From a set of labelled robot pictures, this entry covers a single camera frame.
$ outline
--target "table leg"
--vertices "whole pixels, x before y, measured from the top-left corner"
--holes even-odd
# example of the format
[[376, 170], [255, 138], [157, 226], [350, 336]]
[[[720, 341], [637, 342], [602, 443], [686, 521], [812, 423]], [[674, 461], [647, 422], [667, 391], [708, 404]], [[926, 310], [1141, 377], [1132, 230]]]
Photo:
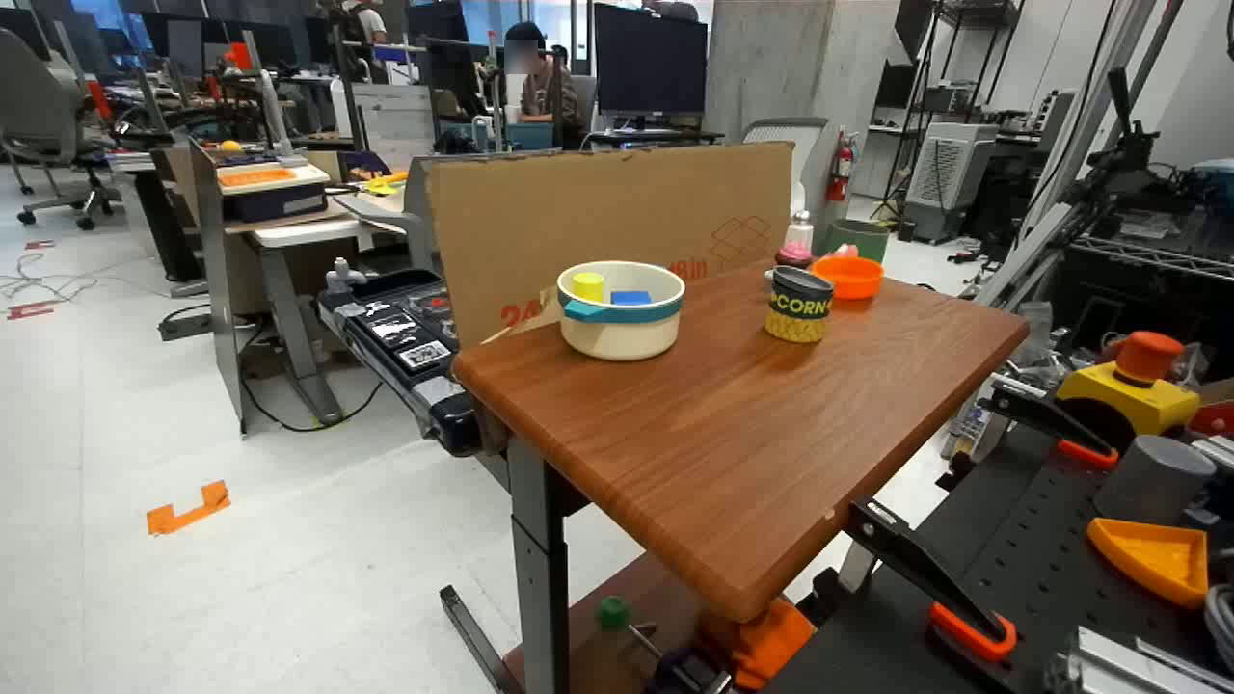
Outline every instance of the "table leg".
[[280, 346], [289, 356], [289, 382], [301, 392], [301, 400], [312, 409], [312, 415], [318, 423], [341, 422], [341, 409], [332, 392], [332, 384], [323, 382], [314, 356], [312, 356], [312, 341], [308, 341], [308, 323], [295, 300], [295, 285], [294, 275], [285, 265], [285, 249], [280, 247], [262, 247], [262, 283], [265, 283], [265, 297], [271, 297], [271, 314], [273, 314], [273, 329], [280, 336]]
[[141, 202], [164, 283], [177, 283], [177, 285], [199, 283], [199, 262], [193, 260], [193, 247], [177, 212], [164, 206], [163, 179], [154, 170], [139, 170], [129, 179], [129, 188]]
[[566, 632], [566, 539], [555, 470], [519, 440], [507, 443], [514, 494], [514, 563], [517, 614], [523, 632], [523, 692], [571, 692], [571, 632]]

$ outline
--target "cardboard box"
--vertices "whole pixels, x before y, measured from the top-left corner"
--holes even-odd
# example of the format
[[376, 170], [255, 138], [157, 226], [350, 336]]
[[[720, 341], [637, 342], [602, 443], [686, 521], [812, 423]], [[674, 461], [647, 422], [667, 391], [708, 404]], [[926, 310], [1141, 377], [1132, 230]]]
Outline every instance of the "cardboard box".
[[440, 159], [424, 175], [461, 346], [555, 321], [555, 275], [575, 262], [664, 262], [686, 283], [769, 262], [791, 206], [786, 143]]

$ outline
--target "floor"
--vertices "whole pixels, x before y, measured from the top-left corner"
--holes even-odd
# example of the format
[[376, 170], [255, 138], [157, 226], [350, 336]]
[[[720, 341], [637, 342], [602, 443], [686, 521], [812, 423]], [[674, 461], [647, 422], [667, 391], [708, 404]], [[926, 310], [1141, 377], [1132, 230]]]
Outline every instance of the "floor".
[[[294, 436], [265, 422], [233, 432], [206, 341], [163, 342], [169, 300], [133, 206], [92, 237], [69, 212], [10, 216], [0, 179], [0, 293], [16, 271], [74, 293], [47, 318], [0, 321], [0, 692], [363, 692], [483, 694], [436, 591], [457, 587], [496, 653], [517, 643], [507, 503], [465, 460], [415, 436], [376, 392], [350, 423]], [[943, 247], [890, 243], [890, 279], [956, 293]], [[364, 369], [336, 369], [341, 404]], [[258, 397], [304, 409], [280, 382]], [[880, 494], [917, 521], [938, 503], [934, 449]], [[146, 508], [195, 506], [224, 478], [229, 508], [151, 536]], [[571, 595], [587, 595], [637, 544], [587, 508], [566, 526]], [[786, 591], [801, 596], [812, 569]]]

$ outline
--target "wooden table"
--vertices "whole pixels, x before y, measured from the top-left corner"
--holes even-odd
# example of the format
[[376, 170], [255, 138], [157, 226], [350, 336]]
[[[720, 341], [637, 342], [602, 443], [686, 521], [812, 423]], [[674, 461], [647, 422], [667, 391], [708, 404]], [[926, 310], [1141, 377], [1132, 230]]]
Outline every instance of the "wooden table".
[[816, 346], [763, 336], [760, 271], [686, 293], [664, 360], [597, 361], [555, 329], [457, 356], [454, 373], [507, 443], [523, 688], [566, 692], [575, 485], [678, 575], [708, 614], [754, 621], [999, 366], [1026, 323], [886, 283], [836, 310]]

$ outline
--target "cardboard sheet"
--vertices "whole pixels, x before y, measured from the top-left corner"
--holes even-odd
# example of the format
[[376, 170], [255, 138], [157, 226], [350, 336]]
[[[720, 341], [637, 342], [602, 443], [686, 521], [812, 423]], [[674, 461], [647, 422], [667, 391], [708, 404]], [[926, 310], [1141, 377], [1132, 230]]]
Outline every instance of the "cardboard sheet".
[[555, 275], [575, 262], [664, 262], [686, 283], [769, 262], [791, 206], [786, 143], [424, 170], [461, 346], [555, 321]]

